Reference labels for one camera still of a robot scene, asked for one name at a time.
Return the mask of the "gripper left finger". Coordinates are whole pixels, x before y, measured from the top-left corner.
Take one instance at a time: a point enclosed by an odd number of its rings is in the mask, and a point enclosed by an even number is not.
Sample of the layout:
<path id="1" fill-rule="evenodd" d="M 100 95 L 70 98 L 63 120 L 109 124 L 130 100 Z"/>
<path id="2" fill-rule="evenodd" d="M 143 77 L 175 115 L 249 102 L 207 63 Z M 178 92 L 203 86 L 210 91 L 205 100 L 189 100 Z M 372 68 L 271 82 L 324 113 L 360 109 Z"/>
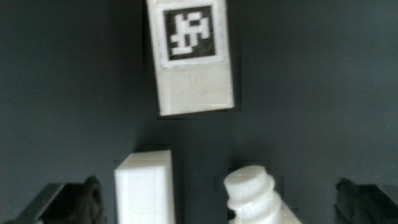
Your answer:
<path id="1" fill-rule="evenodd" d="M 17 224 L 107 224 L 102 183 L 95 176 L 84 183 L 45 186 Z"/>

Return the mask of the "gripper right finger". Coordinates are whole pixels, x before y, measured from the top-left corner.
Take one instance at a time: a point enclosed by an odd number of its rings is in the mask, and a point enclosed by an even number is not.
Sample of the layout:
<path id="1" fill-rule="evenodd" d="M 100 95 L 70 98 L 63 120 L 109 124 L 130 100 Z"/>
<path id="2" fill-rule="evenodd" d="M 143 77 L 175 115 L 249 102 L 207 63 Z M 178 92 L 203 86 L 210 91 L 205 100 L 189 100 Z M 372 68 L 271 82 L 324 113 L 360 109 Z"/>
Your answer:
<path id="1" fill-rule="evenodd" d="M 335 224 L 398 224 L 398 186 L 336 184 Z"/>

